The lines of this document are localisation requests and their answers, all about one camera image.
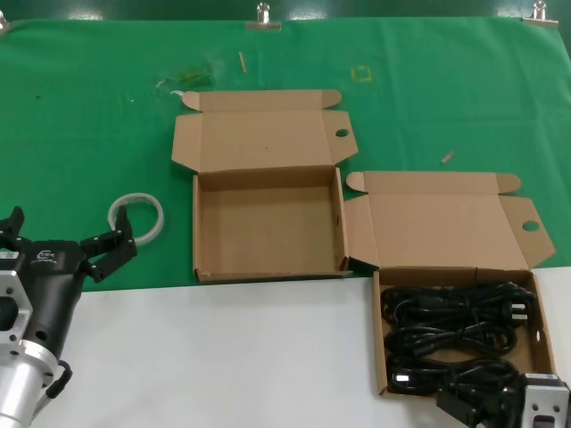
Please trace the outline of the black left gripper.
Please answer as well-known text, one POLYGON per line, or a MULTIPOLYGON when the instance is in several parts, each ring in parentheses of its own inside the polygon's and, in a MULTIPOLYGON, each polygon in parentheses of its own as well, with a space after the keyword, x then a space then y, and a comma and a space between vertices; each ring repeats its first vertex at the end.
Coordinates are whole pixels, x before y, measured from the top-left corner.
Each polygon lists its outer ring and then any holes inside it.
POLYGON ((80 243, 21 239, 24 219, 22 208, 15 206, 0 226, 1 248, 21 254, 17 272, 32 306, 23 339, 59 359, 86 277, 101 283, 137 255, 137 246, 124 207, 114 230, 80 243))

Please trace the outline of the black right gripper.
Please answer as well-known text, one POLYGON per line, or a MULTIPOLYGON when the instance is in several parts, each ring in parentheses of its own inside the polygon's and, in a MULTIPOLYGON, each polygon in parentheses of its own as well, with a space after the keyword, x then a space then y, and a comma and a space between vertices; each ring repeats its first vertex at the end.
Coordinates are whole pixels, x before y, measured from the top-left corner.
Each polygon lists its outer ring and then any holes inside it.
POLYGON ((436 406, 467 427, 477 427, 484 421, 487 428, 521 426, 525 407, 525 387, 514 383, 484 399, 471 387, 448 385, 436 395, 436 406))

